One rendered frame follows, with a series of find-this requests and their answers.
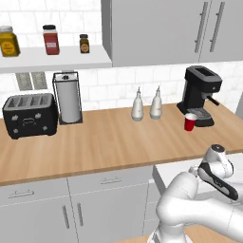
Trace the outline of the open white drawer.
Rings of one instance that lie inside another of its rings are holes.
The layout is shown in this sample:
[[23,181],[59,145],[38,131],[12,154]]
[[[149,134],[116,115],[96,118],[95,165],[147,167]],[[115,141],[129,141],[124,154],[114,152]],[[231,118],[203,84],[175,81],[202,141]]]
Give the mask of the open white drawer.
[[[234,174],[230,178],[227,178],[227,181],[243,183],[243,153],[229,154],[227,158],[234,165]],[[159,192],[163,194],[173,178],[179,173],[187,172],[191,166],[199,165],[200,163],[201,159],[189,159],[155,165],[153,167],[153,179]],[[231,202],[213,186],[199,179],[196,199],[206,199],[210,197],[227,203]]]

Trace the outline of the white wall shelf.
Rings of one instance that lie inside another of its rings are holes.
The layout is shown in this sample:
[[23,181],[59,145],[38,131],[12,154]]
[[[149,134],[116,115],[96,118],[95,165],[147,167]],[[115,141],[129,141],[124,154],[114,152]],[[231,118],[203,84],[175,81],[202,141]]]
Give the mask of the white wall shelf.
[[3,57],[0,52],[0,73],[67,71],[107,68],[112,62],[103,46],[92,46],[89,53],[78,47],[60,47],[59,55],[47,55],[44,47],[23,47],[17,57]]

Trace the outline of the wide grey wall cupboard door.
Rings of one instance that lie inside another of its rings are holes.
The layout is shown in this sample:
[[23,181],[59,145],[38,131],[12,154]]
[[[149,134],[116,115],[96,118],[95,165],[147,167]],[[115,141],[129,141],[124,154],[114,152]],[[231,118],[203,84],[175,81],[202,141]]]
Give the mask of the wide grey wall cupboard door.
[[103,47],[112,66],[196,63],[207,1],[209,9],[210,0],[101,0]]

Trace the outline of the red spice jar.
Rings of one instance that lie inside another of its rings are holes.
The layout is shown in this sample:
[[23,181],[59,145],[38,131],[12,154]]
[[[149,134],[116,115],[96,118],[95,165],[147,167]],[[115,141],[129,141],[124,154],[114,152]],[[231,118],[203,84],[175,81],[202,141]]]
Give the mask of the red spice jar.
[[56,27],[54,25],[43,25],[43,31],[47,55],[58,55],[60,49]]

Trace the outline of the grey drawer front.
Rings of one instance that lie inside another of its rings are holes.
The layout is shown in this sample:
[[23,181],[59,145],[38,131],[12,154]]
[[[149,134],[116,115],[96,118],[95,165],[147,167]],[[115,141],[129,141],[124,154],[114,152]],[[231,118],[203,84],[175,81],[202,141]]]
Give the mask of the grey drawer front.
[[[121,169],[116,171],[95,173],[69,177],[67,179],[69,190],[72,195],[96,192],[125,186],[132,186],[146,183],[152,177],[153,166]],[[101,185],[104,178],[121,178],[122,182]]]
[[[32,196],[9,198],[17,192],[34,191]],[[0,187],[0,207],[42,202],[50,199],[62,198],[69,195],[66,178],[34,181]]]

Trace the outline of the yellow jar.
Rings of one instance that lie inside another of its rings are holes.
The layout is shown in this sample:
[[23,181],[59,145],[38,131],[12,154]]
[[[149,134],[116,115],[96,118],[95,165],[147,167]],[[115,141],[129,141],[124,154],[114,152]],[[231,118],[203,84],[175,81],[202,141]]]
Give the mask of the yellow jar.
[[4,57],[15,57],[20,54],[17,37],[11,26],[0,26],[0,49]]

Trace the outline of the white paper towel roll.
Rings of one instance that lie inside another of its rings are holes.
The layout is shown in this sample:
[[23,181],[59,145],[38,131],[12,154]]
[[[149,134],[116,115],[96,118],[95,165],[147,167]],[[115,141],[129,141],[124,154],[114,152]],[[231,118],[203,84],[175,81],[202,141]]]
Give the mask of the white paper towel roll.
[[59,74],[56,77],[62,120],[67,123],[76,122],[81,117],[75,78],[74,74]]

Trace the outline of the white bottle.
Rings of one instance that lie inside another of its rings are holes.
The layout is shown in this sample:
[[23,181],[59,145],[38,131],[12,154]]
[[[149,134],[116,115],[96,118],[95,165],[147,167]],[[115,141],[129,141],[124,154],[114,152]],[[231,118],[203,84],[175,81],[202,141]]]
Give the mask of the white bottle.
[[150,118],[154,120],[158,120],[161,117],[161,114],[162,114],[162,102],[160,96],[160,89],[158,88],[150,107]]
[[143,118],[143,103],[140,96],[140,90],[137,91],[137,96],[133,102],[131,117],[135,122],[139,122]]

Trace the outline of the grey wall outlet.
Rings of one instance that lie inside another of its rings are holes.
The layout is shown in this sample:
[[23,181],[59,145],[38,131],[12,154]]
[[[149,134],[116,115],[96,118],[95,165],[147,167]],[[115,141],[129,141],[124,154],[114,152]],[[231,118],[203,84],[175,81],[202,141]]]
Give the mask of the grey wall outlet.
[[19,89],[21,91],[32,89],[31,79],[30,79],[30,75],[29,75],[28,72],[16,73],[15,76],[16,76],[16,79],[17,79]]
[[32,72],[31,77],[35,89],[47,89],[46,74],[44,72]]

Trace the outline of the black coffee machine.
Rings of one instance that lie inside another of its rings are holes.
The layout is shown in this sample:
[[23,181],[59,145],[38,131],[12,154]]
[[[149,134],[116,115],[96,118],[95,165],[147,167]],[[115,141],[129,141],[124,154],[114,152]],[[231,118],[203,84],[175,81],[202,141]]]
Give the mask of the black coffee machine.
[[204,103],[209,100],[219,105],[213,94],[220,90],[221,78],[203,65],[191,65],[186,68],[184,79],[185,86],[182,101],[177,104],[178,109],[183,115],[197,115],[196,127],[213,126],[215,122],[211,114],[204,109]]

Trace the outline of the grey base cupboard door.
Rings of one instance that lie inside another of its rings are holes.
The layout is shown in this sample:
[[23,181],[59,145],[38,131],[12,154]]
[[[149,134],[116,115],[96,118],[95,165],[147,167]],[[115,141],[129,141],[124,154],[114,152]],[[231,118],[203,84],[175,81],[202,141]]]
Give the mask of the grey base cupboard door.
[[[71,197],[79,243],[114,243],[142,235],[147,184]],[[80,226],[77,203],[84,225]]]
[[0,243],[78,243],[70,198],[0,207]]

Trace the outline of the black toaster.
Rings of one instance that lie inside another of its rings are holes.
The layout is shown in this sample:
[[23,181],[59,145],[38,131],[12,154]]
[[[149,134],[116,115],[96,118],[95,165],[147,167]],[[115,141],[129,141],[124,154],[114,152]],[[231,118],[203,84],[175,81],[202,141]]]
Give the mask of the black toaster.
[[48,135],[57,131],[58,109],[51,93],[10,96],[2,108],[9,136]]

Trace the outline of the narrow grey wall cupboard door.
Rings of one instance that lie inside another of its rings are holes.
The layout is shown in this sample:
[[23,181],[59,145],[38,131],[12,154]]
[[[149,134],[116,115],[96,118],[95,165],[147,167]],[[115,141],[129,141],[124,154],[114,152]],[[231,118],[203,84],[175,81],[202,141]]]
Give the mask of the narrow grey wall cupboard door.
[[[215,19],[211,7],[218,9],[221,1],[225,8],[216,39],[215,50],[210,51]],[[243,61],[243,0],[212,0],[200,52],[202,63]]]

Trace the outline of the red cup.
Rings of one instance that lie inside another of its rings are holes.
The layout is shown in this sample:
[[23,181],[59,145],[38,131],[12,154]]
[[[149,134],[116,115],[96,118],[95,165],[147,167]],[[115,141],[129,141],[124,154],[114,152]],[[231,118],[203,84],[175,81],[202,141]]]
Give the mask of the red cup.
[[193,113],[187,113],[185,115],[184,129],[186,131],[192,131],[194,129],[197,120],[197,115]]

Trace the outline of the small brown jar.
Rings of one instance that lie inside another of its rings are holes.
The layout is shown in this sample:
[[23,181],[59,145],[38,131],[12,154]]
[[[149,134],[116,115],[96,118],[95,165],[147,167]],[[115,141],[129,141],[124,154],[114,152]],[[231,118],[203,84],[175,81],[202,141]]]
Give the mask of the small brown jar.
[[87,34],[81,34],[80,35],[80,51],[82,53],[88,53],[90,51]]

